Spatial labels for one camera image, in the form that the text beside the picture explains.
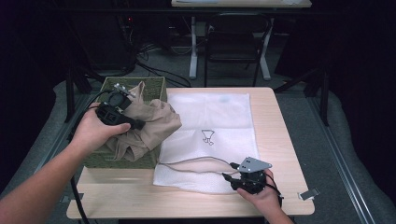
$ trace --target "hand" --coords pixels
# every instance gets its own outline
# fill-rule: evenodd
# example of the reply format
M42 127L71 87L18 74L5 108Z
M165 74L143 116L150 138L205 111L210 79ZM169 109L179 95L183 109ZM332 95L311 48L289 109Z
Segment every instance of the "hand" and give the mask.
M70 145L76 146L86 156L94 152L103 145L107 139L113 135L127 132L131 128L131 124L123 123L119 125L105 125L97 117L95 110L99 104L91 104L91 108L82 117L75 135Z
M274 174L269 169L264 170L264 172L274 179ZM266 181L267 184L275 186L274 181L270 177L267 176ZM237 189L236 191L244 199L253 203L270 223L292 223L280 208L277 192L274 189L266 187L258 194L250 194L244 189Z

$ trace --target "wrist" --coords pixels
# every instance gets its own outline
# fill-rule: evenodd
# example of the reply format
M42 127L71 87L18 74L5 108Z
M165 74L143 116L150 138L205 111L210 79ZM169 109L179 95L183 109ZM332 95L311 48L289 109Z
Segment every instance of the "wrist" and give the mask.
M84 160L93 151L93 149L87 147L85 144L81 144L76 141L71 141L70 144L64 150L71 151L71 153L76 157L78 157L78 159L80 160Z
M271 209L263 215L269 223L291 223L288 215L286 215L286 213L280 207L276 209Z

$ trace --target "desk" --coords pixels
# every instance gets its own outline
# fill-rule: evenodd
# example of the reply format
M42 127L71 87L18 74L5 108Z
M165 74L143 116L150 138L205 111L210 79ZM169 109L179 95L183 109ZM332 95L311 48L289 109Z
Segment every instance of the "desk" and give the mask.
M274 92L269 88L168 89L169 93L249 93L251 112L261 159L273 164L272 171L285 200L283 210L291 216L310 215L315 208L297 192L307 191L288 130ZM84 193L82 204L88 218L190 218L257 217L261 214L238 194L211 195L152 185L150 169L88 169L78 181ZM80 218L75 201L69 218Z
M193 2L178 2L172 0L172 7L273 7L273 8L289 8L289 7L311 7L309 0L217 0L216 3L199 3ZM268 42L270 39L272 29L265 37L264 46L262 48L262 57L260 60L260 67L262 69L262 76L264 80L271 80L271 75L268 69L267 61L265 61L265 52L267 51ZM190 78L196 78L198 64L198 56L196 53L196 33L195 33L195 17L191 18L191 63L190 63Z

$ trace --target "beige fabric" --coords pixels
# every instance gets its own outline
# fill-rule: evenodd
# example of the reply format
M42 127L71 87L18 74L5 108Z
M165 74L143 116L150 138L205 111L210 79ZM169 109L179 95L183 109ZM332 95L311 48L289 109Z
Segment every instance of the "beige fabric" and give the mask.
M149 150L154 149L164 139L181 127L179 114L166 102L152 100L148 105L143 102L144 82L131 89L135 98L123 114L132 119L146 122L142 130L130 130L127 133L111 137L105 144L115 152L114 160L124 157L128 161L137 161Z

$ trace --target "small metal clip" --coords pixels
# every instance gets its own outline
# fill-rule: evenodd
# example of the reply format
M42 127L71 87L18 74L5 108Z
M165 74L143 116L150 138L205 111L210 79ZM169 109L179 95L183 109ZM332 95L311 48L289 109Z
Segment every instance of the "small metal clip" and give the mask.
M298 197L300 199L303 199L304 201L307 199L314 200L315 196L317 196L319 194L320 194L320 192L316 188L314 188L314 189L310 189L309 191L306 191L304 193L298 193Z

